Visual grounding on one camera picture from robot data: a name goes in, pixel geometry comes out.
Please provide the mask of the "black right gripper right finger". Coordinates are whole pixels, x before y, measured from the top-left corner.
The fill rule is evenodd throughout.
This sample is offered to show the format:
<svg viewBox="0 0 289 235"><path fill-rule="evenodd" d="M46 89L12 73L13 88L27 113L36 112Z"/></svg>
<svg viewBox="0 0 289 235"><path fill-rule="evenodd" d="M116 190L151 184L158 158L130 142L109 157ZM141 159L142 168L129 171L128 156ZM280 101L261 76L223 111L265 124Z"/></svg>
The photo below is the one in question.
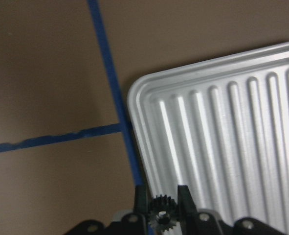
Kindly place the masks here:
<svg viewBox="0 0 289 235"><path fill-rule="evenodd" d="M183 235L222 235L215 217L197 210L188 186L178 186L178 212Z"/></svg>

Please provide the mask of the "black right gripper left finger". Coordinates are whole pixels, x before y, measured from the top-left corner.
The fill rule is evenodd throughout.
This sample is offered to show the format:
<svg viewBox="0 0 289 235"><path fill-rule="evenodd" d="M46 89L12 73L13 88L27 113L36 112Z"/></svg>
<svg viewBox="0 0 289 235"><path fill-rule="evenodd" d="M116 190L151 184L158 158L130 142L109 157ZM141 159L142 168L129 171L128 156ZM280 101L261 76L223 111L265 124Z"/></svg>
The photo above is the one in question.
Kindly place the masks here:
<svg viewBox="0 0 289 235"><path fill-rule="evenodd" d="M148 235L148 195L145 185L135 187L132 228L135 235Z"/></svg>

